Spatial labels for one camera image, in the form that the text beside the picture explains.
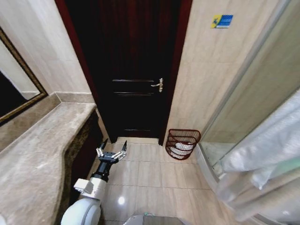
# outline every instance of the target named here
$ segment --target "blue sticker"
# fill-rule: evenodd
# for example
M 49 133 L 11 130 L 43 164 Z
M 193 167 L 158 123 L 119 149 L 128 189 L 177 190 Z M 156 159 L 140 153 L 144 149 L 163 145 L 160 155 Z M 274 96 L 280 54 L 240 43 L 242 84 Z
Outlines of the blue sticker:
M 233 15 L 215 15 L 211 24 L 211 28 L 228 28 Z

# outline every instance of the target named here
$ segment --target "white shower curtain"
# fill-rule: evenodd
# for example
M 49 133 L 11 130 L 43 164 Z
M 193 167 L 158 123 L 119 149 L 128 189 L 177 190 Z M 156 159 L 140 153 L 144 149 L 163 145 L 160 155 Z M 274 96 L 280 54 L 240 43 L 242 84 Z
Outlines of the white shower curtain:
M 244 221 L 300 224 L 300 90 L 222 160 L 217 196 Z

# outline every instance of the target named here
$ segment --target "red wire basket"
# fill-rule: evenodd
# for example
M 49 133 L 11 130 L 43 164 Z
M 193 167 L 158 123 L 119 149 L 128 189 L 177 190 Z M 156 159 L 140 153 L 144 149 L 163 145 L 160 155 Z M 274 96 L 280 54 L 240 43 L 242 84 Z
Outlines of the red wire basket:
M 184 160 L 190 157 L 200 138 L 198 130 L 169 129 L 165 149 L 171 157 Z

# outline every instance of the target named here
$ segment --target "marble countertop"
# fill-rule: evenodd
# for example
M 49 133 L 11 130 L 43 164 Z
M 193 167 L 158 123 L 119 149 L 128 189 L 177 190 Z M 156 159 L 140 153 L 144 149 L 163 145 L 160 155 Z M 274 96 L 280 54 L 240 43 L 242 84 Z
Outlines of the marble countertop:
M 0 152 L 0 214 L 8 225 L 54 223 L 65 151 L 94 109 L 61 103 Z

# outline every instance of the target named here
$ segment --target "dark wooden door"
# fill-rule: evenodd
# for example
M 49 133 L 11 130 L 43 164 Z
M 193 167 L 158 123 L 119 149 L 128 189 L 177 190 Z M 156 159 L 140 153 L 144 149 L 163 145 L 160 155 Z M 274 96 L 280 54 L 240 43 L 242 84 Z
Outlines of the dark wooden door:
M 56 3 L 79 60 L 85 60 L 80 63 L 111 140 L 118 136 L 162 139 L 191 0 Z M 158 86 L 151 85 L 161 78 L 159 92 Z

